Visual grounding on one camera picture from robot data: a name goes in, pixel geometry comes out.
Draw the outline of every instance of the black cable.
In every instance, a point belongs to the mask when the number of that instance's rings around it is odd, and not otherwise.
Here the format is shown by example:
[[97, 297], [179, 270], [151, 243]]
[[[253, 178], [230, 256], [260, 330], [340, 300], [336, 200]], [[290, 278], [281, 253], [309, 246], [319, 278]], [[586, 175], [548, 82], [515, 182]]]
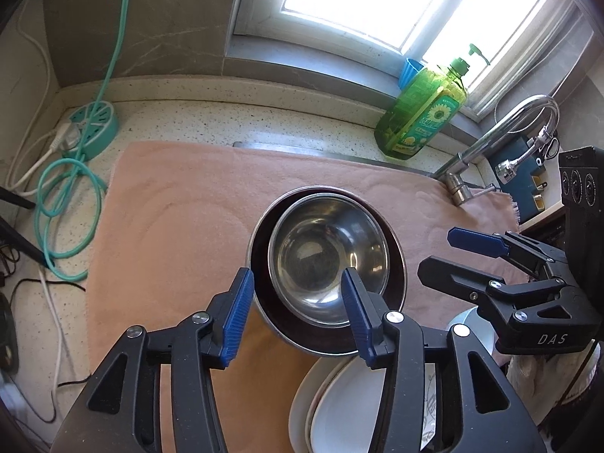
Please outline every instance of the black cable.
[[[40, 283], [40, 284], [42, 283], [39, 279], [34, 279], [34, 278], [23, 278], [23, 279], [17, 281], [17, 284], [14, 285], [13, 292], [10, 293], [10, 298], [8, 299], [10, 307], [13, 306], [14, 295], [16, 295], [17, 289], [19, 289], [19, 286], [22, 283], [25, 283], [25, 282], [28, 282], [28, 283]], [[86, 292], [86, 288], [84, 288], [83, 286], [80, 286], [79, 284], [72, 283], [70, 281], [47, 281], [46, 283], [47, 284], [56, 284], [56, 285], [66, 284], [68, 286], [74, 286], [74, 287], [76, 287], [76, 288], [78, 288], [78, 289]], [[38, 414], [38, 412], [36, 411], [36, 409], [33, 408], [33, 406], [31, 405], [31, 403], [27, 400], [27, 398], [25, 397], [25, 394], [19, 388], [19, 385], [17, 385], [17, 383], [15, 383], [15, 381], [13, 380], [13, 378], [11, 376], [9, 376], [9, 375], [7, 375], [7, 376], [8, 376], [8, 379], [10, 379], [10, 381], [13, 383], [13, 385], [17, 388], [17, 390], [19, 390], [19, 393], [21, 393], [21, 396], [23, 397], [23, 400], [25, 400], [25, 403], [28, 405], [28, 407], [31, 409], [31, 411], [34, 413], [34, 415], [38, 419], [40, 419], [40, 421], [44, 422], [44, 424], [53, 424], [57, 420], [57, 409], [56, 409], [56, 407], [54, 405], [54, 401], [52, 400], [52, 395], [51, 395], [51, 398], [50, 398], [50, 402], [52, 403], [52, 418], [50, 418], [50, 419], [44, 419], [40, 414]], [[72, 383], [71, 382], [65, 382], [62, 385], [70, 385], [70, 384], [72, 384]]]
[[37, 410], [34, 409], [34, 406], [32, 406], [32, 404], [29, 402], [29, 400], [27, 400], [27, 397], [25, 397], [25, 394], [19, 388], [19, 385], [17, 385], [17, 383], [15, 383], [15, 381], [13, 380], [13, 378], [9, 374], [7, 375], [7, 377], [10, 380], [10, 382], [17, 388], [17, 390], [19, 390], [19, 393], [23, 397], [23, 400], [25, 400], [25, 403], [27, 404], [27, 406], [31, 409], [31, 411], [34, 413], [34, 415], [38, 419], [40, 419], [40, 421], [44, 422], [44, 424], [53, 424], [57, 420], [57, 409], [54, 406], [54, 402], [52, 400], [52, 396], [50, 398], [50, 402], [52, 403], [52, 418], [50, 418], [50, 419], [44, 419], [40, 414], [38, 414]]
[[[13, 307], [13, 299], [14, 299], [14, 295], [17, 292], [17, 289], [19, 288], [19, 286], [21, 286], [22, 283], [42, 283], [39, 279], [34, 279], [34, 278], [23, 278], [19, 281], [17, 281], [17, 284], [14, 285], [13, 288], [13, 292], [10, 293], [10, 298], [8, 298], [8, 303], [10, 304], [10, 307]], [[56, 284], [56, 285], [61, 285], [61, 284], [66, 284], [67, 286], [73, 286], [76, 287], [77, 289], [82, 290], [84, 293], [86, 292], [86, 288], [84, 288], [83, 286], [80, 286], [77, 283], [72, 283], [70, 281], [47, 281], [47, 284]]]
[[63, 382], [63, 383], [59, 383], [57, 385], [57, 388], [61, 388], [61, 387], [66, 387], [67, 385], [81, 385], [82, 383], [86, 383], [88, 380], [90, 380], [90, 378], [92, 377], [91, 374], [89, 374], [87, 377], [85, 377], [83, 380], [74, 380], [72, 382]]
[[[32, 433], [36, 438], [38, 438], [39, 441], [42, 442], [42, 444], [44, 446], [46, 446], [47, 448], [50, 448], [51, 444], [46, 442], [42, 436], [40, 436], [36, 431], [34, 431], [33, 429], [31, 429], [26, 423], [24, 423], [21, 419], [16, 418], [15, 416], [13, 416], [13, 419], [15, 422], [17, 422], [20, 426], [25, 426], [25, 428]], [[43, 450], [42, 448], [39, 448], [37, 445], [34, 445], [36, 448], [38, 448], [40, 451], [44, 451], [46, 453], [46, 450]]]
[[[10, 255], [5, 252], [5, 249], [8, 249]], [[19, 262], [20, 259], [21, 252], [17, 249], [14, 249], [7, 243], [0, 244], [0, 262], [2, 262], [2, 266], [4, 266], [4, 269], [7, 271], [6, 277], [12, 276], [16, 272], [17, 262]], [[8, 267], [9, 262], [13, 264], [13, 269]]]

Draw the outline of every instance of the teal cable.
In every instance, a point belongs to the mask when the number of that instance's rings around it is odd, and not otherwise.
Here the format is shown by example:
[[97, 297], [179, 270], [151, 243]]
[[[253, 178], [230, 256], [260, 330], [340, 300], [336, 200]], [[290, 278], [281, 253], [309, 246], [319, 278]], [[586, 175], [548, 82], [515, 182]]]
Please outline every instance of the teal cable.
[[[52, 162], [49, 166], [46, 167], [40, 179], [38, 181], [38, 190], [37, 190], [37, 203], [35, 207], [34, 213], [34, 232], [35, 237], [37, 239], [38, 244], [42, 248], [42, 252], [44, 253], [44, 259], [48, 265], [48, 269], [57, 277], [64, 281], [70, 281], [72, 283], [76, 281], [81, 281], [88, 277], [88, 270], [84, 270], [80, 272], [80, 274], [70, 276], [64, 274], [60, 271], [56, 265], [54, 264], [55, 259], [62, 259], [73, 257], [74, 255], [79, 254], [83, 251], [89, 243], [94, 238], [95, 231], [97, 229], [97, 225], [99, 223], [99, 218], [101, 216], [101, 190], [103, 192], [107, 191], [107, 185], [101, 178], [97, 177], [84, 163], [85, 156], [82, 153], [82, 149], [84, 148], [84, 143], [86, 142], [86, 138], [88, 136], [88, 128], [90, 126], [90, 122], [94, 113], [97, 111], [99, 107], [99, 102], [103, 98], [103, 94], [107, 89], [107, 85], [109, 84], [109, 80], [111, 79], [111, 75], [113, 75], [113, 71], [116, 67], [116, 62], [118, 57], [120, 56], [120, 52], [122, 50], [122, 44], [124, 42], [124, 34], [126, 32], [126, 18], [128, 16], [128, 2], [129, 0], [122, 0], [122, 9], [120, 10], [120, 25], [118, 28], [116, 46], [114, 48], [113, 55], [111, 56], [111, 60], [109, 62], [109, 67], [107, 68], [107, 73], [105, 74], [105, 78], [103, 83], [99, 89], [99, 93], [97, 94], [97, 98], [94, 101], [94, 105], [90, 111], [88, 119], [85, 122], [82, 137], [80, 138], [80, 142], [78, 143], [78, 147], [76, 150], [75, 158], [62, 158], [61, 160], [57, 160]], [[63, 165], [70, 165], [71, 169], [68, 172], [64, 172], [59, 174], [53, 181], [44, 188], [44, 182], [46, 182], [47, 177], [52, 173], [56, 168], [62, 167]], [[66, 251], [66, 252], [55, 252], [49, 248], [49, 233], [50, 233], [50, 223], [53, 218], [61, 216], [67, 206], [69, 205], [69, 201], [73, 195], [74, 183], [79, 176], [85, 176], [90, 180], [92, 184], [92, 188], [94, 189], [96, 195], [96, 210], [94, 213], [94, 219], [92, 220], [92, 225], [88, 234], [84, 239], [74, 248]], [[56, 198], [52, 201], [52, 208], [48, 209], [45, 206], [45, 201], [50, 193], [55, 189], [55, 187], [62, 181], [67, 180], [60, 188]], [[40, 215], [43, 214], [47, 217], [46, 224], [42, 229], [40, 229]]]

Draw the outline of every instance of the speckled countertop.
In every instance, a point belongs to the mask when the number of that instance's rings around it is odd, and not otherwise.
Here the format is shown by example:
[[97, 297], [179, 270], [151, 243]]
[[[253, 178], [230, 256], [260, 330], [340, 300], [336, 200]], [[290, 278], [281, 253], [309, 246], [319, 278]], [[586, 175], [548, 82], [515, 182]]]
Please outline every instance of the speckled countertop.
[[[372, 129], [313, 114], [258, 105], [182, 100], [117, 102], [116, 111], [120, 120], [119, 134], [106, 151], [89, 163], [93, 172], [107, 182], [120, 151], [137, 140], [159, 139], [217, 145], [251, 141], [389, 161], [377, 148]], [[415, 157], [398, 163], [434, 171], [449, 158], [449, 154], [426, 146]], [[474, 165], [465, 172], [464, 178], [484, 185]], [[83, 239], [93, 214], [93, 191], [83, 180], [76, 189], [69, 211], [61, 221], [54, 242], [55, 248], [63, 251]], [[17, 227], [27, 238], [34, 240], [32, 220], [28, 213], [21, 213]], [[88, 266], [91, 251], [92, 248], [86, 249], [79, 256], [63, 261], [60, 267], [68, 274], [80, 272]], [[35, 264], [25, 259], [19, 263], [17, 273], [8, 280], [5, 293], [10, 294], [14, 282], [23, 277], [37, 277]], [[59, 381], [82, 379], [89, 373], [85, 294], [70, 286], [54, 286], [51, 293], [67, 346], [63, 353]], [[22, 284], [16, 294], [13, 310], [20, 353], [20, 370], [16, 382], [38, 412], [44, 418], [50, 418], [50, 389], [57, 335], [40, 285]], [[54, 424], [42, 423], [31, 412], [27, 413], [26, 422], [45, 440], [51, 441], [81, 387], [76, 385], [59, 389], [59, 419]]]

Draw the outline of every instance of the window sill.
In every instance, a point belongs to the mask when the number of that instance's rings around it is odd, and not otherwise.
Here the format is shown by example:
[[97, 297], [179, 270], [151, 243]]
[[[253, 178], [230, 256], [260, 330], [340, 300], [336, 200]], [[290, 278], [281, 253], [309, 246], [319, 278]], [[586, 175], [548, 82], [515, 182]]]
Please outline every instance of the window sill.
[[[305, 87], [388, 109], [400, 93], [398, 79], [352, 60], [282, 41], [234, 35], [222, 74]], [[482, 132], [457, 113], [441, 131], [466, 145]]]

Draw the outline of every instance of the window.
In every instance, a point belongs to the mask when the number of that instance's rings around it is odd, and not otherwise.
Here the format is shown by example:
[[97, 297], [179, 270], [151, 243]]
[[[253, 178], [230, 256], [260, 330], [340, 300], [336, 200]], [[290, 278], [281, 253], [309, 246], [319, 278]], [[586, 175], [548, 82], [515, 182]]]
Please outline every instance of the window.
[[[572, 0], [242, 0], [236, 34], [338, 54], [397, 77], [406, 58], [470, 64], [464, 112], [479, 119], [536, 61]], [[492, 65], [467, 57], [477, 45]]]

